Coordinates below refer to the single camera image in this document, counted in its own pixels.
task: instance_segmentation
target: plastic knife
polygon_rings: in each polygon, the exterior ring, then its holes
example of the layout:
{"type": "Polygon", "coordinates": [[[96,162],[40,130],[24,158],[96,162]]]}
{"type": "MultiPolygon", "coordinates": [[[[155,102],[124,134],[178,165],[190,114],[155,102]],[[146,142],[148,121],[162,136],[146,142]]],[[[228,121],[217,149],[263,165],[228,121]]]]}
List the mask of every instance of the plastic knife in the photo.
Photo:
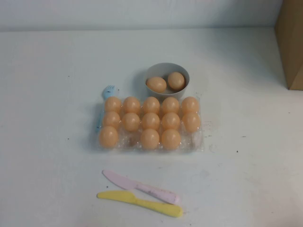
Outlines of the plastic knife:
{"type": "Polygon", "coordinates": [[[127,177],[120,176],[110,170],[103,170],[102,173],[109,181],[119,186],[120,188],[126,190],[135,188],[171,204],[176,204],[180,201],[180,197],[173,192],[130,180],[127,177]]]}
{"type": "Polygon", "coordinates": [[[176,218],[181,217],[183,215],[183,210],[180,206],[167,203],[140,200],[136,198],[134,194],[128,191],[99,192],[97,194],[97,197],[99,199],[116,200],[135,204],[176,218]]]}

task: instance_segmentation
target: orange egg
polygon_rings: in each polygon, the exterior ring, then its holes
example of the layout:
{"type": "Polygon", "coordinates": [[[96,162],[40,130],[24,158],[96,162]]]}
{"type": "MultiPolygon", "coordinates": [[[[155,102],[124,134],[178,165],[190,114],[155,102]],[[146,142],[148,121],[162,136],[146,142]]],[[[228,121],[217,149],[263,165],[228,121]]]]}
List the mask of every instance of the orange egg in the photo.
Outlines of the orange egg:
{"type": "Polygon", "coordinates": [[[112,126],[105,126],[99,134],[99,143],[104,148],[113,148],[118,142],[118,132],[112,126]]]}
{"type": "Polygon", "coordinates": [[[166,89],[166,82],[161,77],[152,77],[149,78],[146,82],[146,85],[153,91],[162,93],[166,89]]]}
{"type": "Polygon", "coordinates": [[[184,114],[188,112],[199,112],[199,102],[194,97],[187,97],[181,103],[182,112],[184,114]]]}
{"type": "Polygon", "coordinates": [[[163,129],[178,129],[180,125],[180,118],[176,113],[167,113],[162,117],[163,129]]]}
{"type": "Polygon", "coordinates": [[[136,131],[140,126],[140,118],[135,113],[127,113],[122,118],[122,125],[127,131],[136,131]]]}
{"type": "Polygon", "coordinates": [[[142,118],[143,129],[155,129],[158,130],[160,125],[160,118],[155,113],[147,113],[142,118]]]}
{"type": "Polygon", "coordinates": [[[169,86],[174,90],[182,90],[185,86],[184,76],[179,72],[172,72],[168,77],[169,86]]]}
{"type": "Polygon", "coordinates": [[[142,132],[140,141],[144,149],[156,149],[159,145],[159,134],[154,129],[146,129],[142,132]]]}
{"type": "Polygon", "coordinates": [[[177,130],[167,129],[163,132],[161,141],[165,149],[174,150],[179,147],[181,136],[177,130]]]}
{"type": "Polygon", "coordinates": [[[160,103],[155,97],[148,97],[143,103],[144,113],[156,113],[160,110],[160,103]]]}
{"type": "Polygon", "coordinates": [[[174,112],[179,112],[179,102],[174,97],[168,97],[166,98],[162,103],[162,110],[164,114],[174,112]]]}
{"type": "Polygon", "coordinates": [[[120,116],[114,111],[106,112],[103,120],[102,126],[112,126],[115,129],[119,127],[120,124],[120,116]]]}
{"type": "Polygon", "coordinates": [[[125,113],[139,114],[140,102],[135,97],[127,97],[123,102],[123,110],[125,113]]]}
{"type": "Polygon", "coordinates": [[[182,117],[182,121],[188,132],[195,132],[201,124],[200,117],[197,113],[189,112],[182,117]]]}
{"type": "Polygon", "coordinates": [[[107,98],[107,100],[104,103],[104,110],[106,112],[115,111],[117,113],[120,113],[121,100],[114,96],[107,98]]]}

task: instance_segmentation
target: toy knife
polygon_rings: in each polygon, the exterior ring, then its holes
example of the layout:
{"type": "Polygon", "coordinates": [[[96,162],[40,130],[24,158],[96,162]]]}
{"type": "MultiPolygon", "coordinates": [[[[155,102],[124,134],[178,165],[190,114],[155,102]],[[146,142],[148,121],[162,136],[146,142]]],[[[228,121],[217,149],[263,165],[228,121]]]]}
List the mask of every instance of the toy knife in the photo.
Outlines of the toy knife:
{"type": "Polygon", "coordinates": [[[109,181],[119,186],[120,188],[126,190],[135,188],[171,204],[176,204],[180,200],[179,196],[173,192],[155,188],[137,181],[130,180],[127,177],[120,176],[110,170],[103,170],[102,173],[109,181]]]}

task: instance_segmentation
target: white table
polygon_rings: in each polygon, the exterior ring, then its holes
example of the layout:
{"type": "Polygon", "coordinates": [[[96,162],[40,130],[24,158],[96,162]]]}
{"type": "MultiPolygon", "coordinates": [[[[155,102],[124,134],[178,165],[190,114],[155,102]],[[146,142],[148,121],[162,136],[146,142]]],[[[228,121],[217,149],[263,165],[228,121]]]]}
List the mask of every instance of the white table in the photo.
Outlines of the white table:
{"type": "Polygon", "coordinates": [[[272,28],[0,33],[0,226],[302,226],[302,116],[272,28]],[[205,150],[96,151],[103,88],[144,99],[159,62],[188,70],[205,150]],[[97,199],[119,189],[104,168],[177,192],[184,216],[97,199]]]}

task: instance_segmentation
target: egg carton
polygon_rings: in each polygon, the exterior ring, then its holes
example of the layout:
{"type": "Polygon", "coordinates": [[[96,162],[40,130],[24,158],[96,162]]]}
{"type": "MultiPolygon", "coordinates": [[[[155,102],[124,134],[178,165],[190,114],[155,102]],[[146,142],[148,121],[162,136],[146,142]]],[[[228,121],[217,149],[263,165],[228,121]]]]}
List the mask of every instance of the egg carton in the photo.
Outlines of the egg carton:
{"type": "MultiPolygon", "coordinates": [[[[200,105],[200,98],[199,97],[194,97],[199,105],[200,105]]],[[[123,111],[123,108],[121,108],[121,112],[119,114],[120,116],[120,124],[119,127],[117,129],[118,132],[118,142],[116,144],[116,146],[114,148],[103,148],[100,143],[99,143],[99,133],[102,130],[102,125],[100,125],[101,130],[98,132],[98,136],[97,136],[97,147],[100,150],[116,150],[116,151],[124,151],[124,150],[134,150],[134,151],[144,151],[144,152],[180,152],[180,153],[185,153],[185,152],[192,152],[192,151],[203,151],[204,149],[204,137],[203,137],[203,131],[202,131],[202,121],[200,123],[200,126],[198,127],[197,131],[195,132],[187,132],[184,122],[182,121],[182,117],[183,117],[183,112],[181,109],[181,103],[184,99],[179,100],[179,112],[178,112],[178,116],[180,118],[180,126],[177,129],[177,131],[179,132],[180,136],[181,136],[181,142],[180,145],[177,149],[175,150],[167,150],[163,147],[162,143],[161,143],[161,136],[162,133],[164,132],[163,126],[162,126],[162,117],[164,115],[163,111],[162,111],[162,103],[161,101],[159,101],[160,103],[160,111],[159,111],[159,118],[160,118],[160,126],[159,129],[156,130],[159,134],[160,137],[160,142],[157,146],[156,149],[154,150],[145,150],[142,147],[142,144],[140,142],[140,136],[143,132],[143,128],[142,128],[142,118],[144,116],[144,112],[143,112],[143,103],[145,100],[139,100],[140,101],[140,112],[138,114],[138,116],[140,117],[140,127],[138,130],[133,131],[133,132],[129,132],[127,130],[124,129],[123,125],[122,125],[122,118],[125,115],[125,112],[123,111]]],[[[201,113],[200,113],[200,109],[198,111],[198,116],[201,119],[201,113]]]]}

